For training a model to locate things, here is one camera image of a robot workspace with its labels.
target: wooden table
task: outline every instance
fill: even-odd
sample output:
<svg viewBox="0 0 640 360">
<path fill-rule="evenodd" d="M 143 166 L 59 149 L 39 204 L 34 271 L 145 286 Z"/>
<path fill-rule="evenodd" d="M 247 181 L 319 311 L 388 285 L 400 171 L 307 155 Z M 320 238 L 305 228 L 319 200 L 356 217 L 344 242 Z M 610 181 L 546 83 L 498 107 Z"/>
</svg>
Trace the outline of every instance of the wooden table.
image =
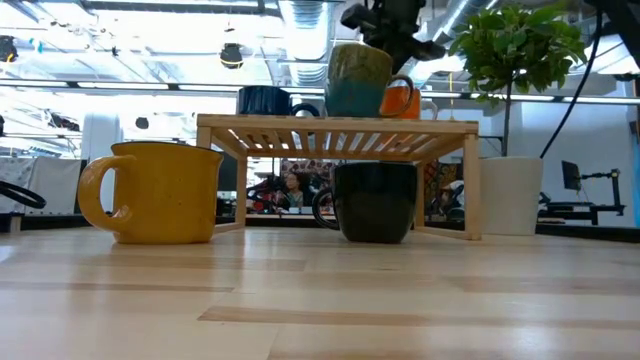
<svg viewBox="0 0 640 360">
<path fill-rule="evenodd" d="M 310 136 L 316 138 L 314 147 Z M 416 231 L 480 240 L 478 122 L 199 114 L 197 146 L 210 149 L 212 143 L 238 160 L 238 199 L 247 196 L 250 156 L 413 162 L 418 167 Z M 460 148 L 464 151 L 465 231 L 425 227 L 424 166 Z M 235 222 L 216 226 L 216 233 L 243 228 L 245 219 L 246 208 L 238 206 Z"/>
</svg>

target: white planter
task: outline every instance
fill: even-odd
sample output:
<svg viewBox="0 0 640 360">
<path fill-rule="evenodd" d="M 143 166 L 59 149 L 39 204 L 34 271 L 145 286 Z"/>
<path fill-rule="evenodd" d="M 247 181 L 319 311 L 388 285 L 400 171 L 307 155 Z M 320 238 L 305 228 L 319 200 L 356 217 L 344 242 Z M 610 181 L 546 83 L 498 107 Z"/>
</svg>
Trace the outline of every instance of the white planter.
<svg viewBox="0 0 640 360">
<path fill-rule="evenodd" d="M 483 233 L 535 235 L 542 160 L 504 157 L 481 161 Z"/>
</svg>

